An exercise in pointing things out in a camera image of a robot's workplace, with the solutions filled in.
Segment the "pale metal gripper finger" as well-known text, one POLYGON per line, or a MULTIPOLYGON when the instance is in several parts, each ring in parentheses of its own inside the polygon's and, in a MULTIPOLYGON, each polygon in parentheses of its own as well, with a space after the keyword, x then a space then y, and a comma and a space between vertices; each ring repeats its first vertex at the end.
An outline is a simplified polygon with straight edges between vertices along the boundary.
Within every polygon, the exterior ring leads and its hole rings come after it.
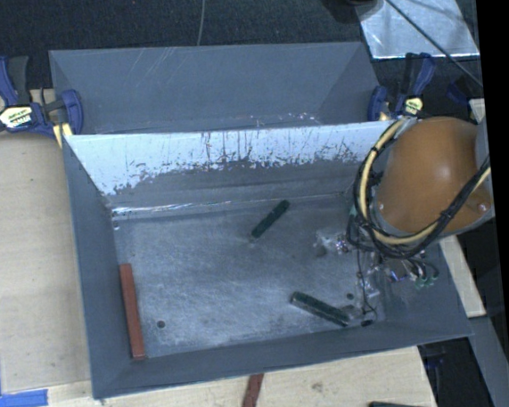
POLYGON ((344 233, 334 230, 321 230, 316 233, 316 256, 348 254, 352 246, 347 241, 344 233))
POLYGON ((375 281, 364 273, 358 273, 354 286, 346 294, 343 310, 351 320, 377 317, 379 314, 381 291, 375 281))

